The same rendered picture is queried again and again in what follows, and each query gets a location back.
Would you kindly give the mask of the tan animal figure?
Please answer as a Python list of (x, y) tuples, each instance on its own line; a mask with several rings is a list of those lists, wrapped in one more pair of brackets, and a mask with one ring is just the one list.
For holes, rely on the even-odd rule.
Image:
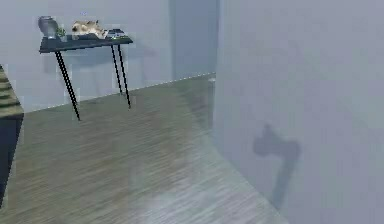
[(75, 21), (72, 25), (72, 33), (74, 35), (95, 34), (99, 39), (104, 39), (107, 31), (102, 29), (99, 21)]

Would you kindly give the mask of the black thin-legged table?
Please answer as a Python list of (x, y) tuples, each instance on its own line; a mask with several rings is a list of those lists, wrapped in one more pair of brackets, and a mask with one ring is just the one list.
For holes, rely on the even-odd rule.
[(43, 37), (41, 39), (39, 53), (40, 54), (48, 54), (54, 53), (58, 66), (60, 68), (67, 92), (69, 94), (69, 99), (72, 103), (72, 108), (76, 114), (78, 120), (81, 120), (80, 113), (78, 110), (78, 102), (75, 96), (75, 92), (73, 86), (71, 84), (69, 73), (65, 66), (64, 58), (62, 53), (64, 51), (72, 51), (72, 50), (80, 50), (80, 49), (91, 49), (91, 48), (99, 48), (99, 47), (110, 47), (112, 52), (113, 63), (115, 66), (116, 78), (118, 85), (121, 85), (119, 72), (122, 72), (125, 94), (128, 102), (128, 107), (131, 107), (130, 95), (128, 90), (127, 83), (127, 75), (125, 72), (123, 56), (122, 56), (122, 45), (133, 44), (133, 40), (129, 36), (125, 36), (123, 38), (106, 38), (99, 39), (97, 37), (91, 38), (89, 35), (85, 35), (84, 37), (80, 37), (78, 40), (67, 40), (61, 41), (59, 38), (49, 39), (48, 37)]

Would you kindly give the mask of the dark cabinet with striped top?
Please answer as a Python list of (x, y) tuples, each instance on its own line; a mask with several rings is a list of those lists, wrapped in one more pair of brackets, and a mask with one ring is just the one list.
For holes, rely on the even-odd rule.
[(24, 110), (0, 65), (0, 208), (5, 198), (23, 120)]

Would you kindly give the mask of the grey glass vase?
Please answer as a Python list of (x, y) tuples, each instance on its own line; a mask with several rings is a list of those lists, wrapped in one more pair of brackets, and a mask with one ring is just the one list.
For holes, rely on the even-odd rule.
[(40, 16), (38, 18), (38, 27), (44, 37), (48, 39), (56, 38), (58, 24), (52, 16)]

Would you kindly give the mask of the dark flat box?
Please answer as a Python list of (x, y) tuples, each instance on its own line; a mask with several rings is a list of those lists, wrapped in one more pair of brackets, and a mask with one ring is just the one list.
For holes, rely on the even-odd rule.
[(127, 38), (128, 35), (121, 29), (110, 29), (107, 32), (107, 38), (109, 39), (119, 39), (119, 38)]

